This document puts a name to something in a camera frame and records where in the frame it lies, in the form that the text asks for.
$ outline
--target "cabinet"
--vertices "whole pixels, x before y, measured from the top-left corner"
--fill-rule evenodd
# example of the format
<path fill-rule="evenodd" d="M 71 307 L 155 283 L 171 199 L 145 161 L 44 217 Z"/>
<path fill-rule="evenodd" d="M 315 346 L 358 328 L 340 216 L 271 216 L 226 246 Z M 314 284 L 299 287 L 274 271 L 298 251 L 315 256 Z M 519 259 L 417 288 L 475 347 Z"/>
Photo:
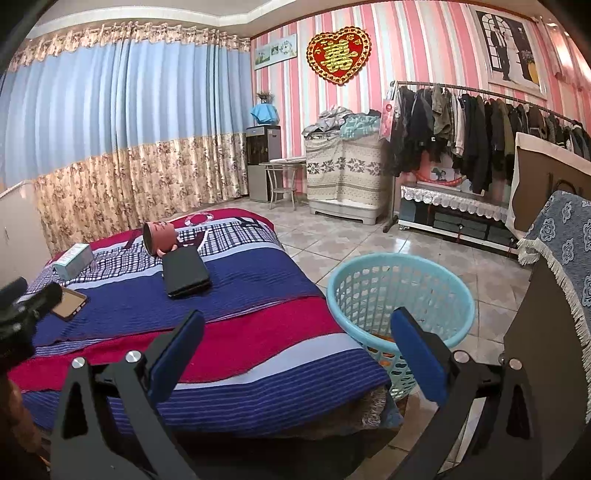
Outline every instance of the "cabinet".
<path fill-rule="evenodd" d="M 258 125 L 246 129 L 246 157 L 248 161 L 248 193 L 251 200 L 269 202 L 271 186 L 261 163 L 281 158 L 281 127 Z"/>
<path fill-rule="evenodd" d="M 21 182 L 2 192 L 0 287 L 17 277 L 24 277 L 30 283 L 50 258 L 33 185 Z"/>

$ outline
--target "red heart decoration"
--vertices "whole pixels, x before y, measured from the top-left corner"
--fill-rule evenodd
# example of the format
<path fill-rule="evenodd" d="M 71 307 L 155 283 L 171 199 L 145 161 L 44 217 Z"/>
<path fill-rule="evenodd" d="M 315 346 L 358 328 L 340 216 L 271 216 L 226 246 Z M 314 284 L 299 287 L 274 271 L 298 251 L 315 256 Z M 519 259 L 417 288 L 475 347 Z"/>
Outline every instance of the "red heart decoration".
<path fill-rule="evenodd" d="M 315 35 L 306 50 L 308 65 L 325 80 L 343 85 L 365 65 L 371 40 L 357 27 Z"/>

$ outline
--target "bed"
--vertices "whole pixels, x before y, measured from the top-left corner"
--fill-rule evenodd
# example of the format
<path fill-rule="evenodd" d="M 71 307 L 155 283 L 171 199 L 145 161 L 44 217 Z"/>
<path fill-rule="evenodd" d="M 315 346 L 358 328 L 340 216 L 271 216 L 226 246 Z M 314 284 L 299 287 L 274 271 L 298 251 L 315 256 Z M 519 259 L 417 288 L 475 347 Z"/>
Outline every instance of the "bed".
<path fill-rule="evenodd" d="M 212 287 L 203 294 L 169 299 L 161 260 L 147 253 L 139 231 L 92 243 L 95 260 L 73 280 L 61 281 L 49 263 L 29 285 L 28 296 L 58 281 L 89 298 L 68 323 L 53 314 L 42 319 L 35 356 L 10 373 L 41 428 L 53 426 L 73 358 L 101 364 L 143 351 L 193 309 L 206 319 L 203 341 L 171 397 L 157 406 L 173 430 L 314 438 L 400 424 L 387 373 L 338 327 L 269 220 L 221 209 L 173 224 L 183 242 L 206 232 L 199 251 Z M 111 409 L 129 433 L 117 399 Z"/>

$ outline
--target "black wallet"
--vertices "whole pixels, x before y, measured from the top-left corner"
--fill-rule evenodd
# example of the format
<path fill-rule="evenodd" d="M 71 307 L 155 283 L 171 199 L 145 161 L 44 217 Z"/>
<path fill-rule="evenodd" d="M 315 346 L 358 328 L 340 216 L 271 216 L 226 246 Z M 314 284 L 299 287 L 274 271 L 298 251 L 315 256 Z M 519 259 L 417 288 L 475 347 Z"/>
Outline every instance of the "black wallet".
<path fill-rule="evenodd" d="M 197 247 L 179 247 L 162 257 L 166 293 L 172 299 L 198 293 L 211 286 L 205 263 Z"/>

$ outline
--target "metal bolt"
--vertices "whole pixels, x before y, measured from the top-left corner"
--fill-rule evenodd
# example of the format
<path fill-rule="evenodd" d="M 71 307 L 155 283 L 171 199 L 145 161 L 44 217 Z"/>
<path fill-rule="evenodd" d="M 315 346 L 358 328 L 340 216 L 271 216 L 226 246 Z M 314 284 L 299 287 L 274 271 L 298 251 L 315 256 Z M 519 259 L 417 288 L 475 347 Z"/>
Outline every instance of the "metal bolt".
<path fill-rule="evenodd" d="M 84 357 L 82 356 L 77 356 L 74 360 L 72 360 L 72 366 L 74 368 L 82 368 L 85 364 L 86 360 L 84 360 Z"/>
<path fill-rule="evenodd" d="M 142 358 L 142 354 L 137 350 L 132 350 L 125 354 L 125 361 L 129 364 L 138 362 L 140 358 Z"/>
<path fill-rule="evenodd" d="M 521 361 L 517 360 L 516 358 L 512 358 L 511 360 L 509 360 L 509 366 L 513 370 L 521 370 L 521 368 L 523 368 L 523 364 L 521 363 Z"/>
<path fill-rule="evenodd" d="M 470 360 L 470 355 L 464 350 L 456 350 L 453 352 L 453 359 L 460 364 L 466 364 Z"/>

